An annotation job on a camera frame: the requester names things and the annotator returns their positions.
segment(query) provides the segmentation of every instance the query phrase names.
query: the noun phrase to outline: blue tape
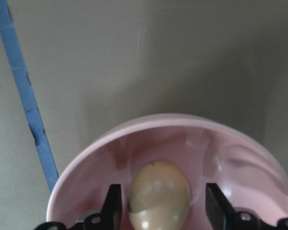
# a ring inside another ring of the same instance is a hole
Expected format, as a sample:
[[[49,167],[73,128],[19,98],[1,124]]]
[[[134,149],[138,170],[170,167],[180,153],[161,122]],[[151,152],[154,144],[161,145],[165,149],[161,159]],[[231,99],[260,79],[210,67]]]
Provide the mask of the blue tape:
[[[19,46],[16,30],[11,20],[7,1],[0,0],[0,34],[8,57],[16,86],[24,107],[30,130],[35,139],[36,150],[50,191],[58,180],[57,168],[45,134],[35,95],[28,79],[24,58]]]

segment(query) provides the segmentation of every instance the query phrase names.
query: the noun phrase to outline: pink plastic container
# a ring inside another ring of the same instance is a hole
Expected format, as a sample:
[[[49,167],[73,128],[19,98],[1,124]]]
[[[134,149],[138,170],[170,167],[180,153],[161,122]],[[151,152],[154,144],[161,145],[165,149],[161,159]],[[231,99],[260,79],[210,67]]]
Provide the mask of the pink plastic container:
[[[160,114],[127,122],[80,153],[59,178],[47,221],[71,227],[86,211],[101,209],[110,184],[122,185],[121,229],[132,230],[127,196],[132,178],[156,159],[186,174],[192,203],[182,230],[212,229],[205,214],[205,184],[217,183],[234,207],[249,208],[275,225],[288,217],[288,179],[278,162],[250,137],[216,122]]]

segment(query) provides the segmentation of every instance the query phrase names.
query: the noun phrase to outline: gray surface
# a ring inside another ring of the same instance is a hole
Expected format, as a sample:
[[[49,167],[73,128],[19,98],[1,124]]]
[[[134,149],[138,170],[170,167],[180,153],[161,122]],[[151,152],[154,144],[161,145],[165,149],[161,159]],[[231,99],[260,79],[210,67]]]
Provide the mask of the gray surface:
[[[45,221],[49,190],[0,38],[0,230]]]
[[[9,0],[59,172],[129,119],[204,116],[288,174],[288,1]]]

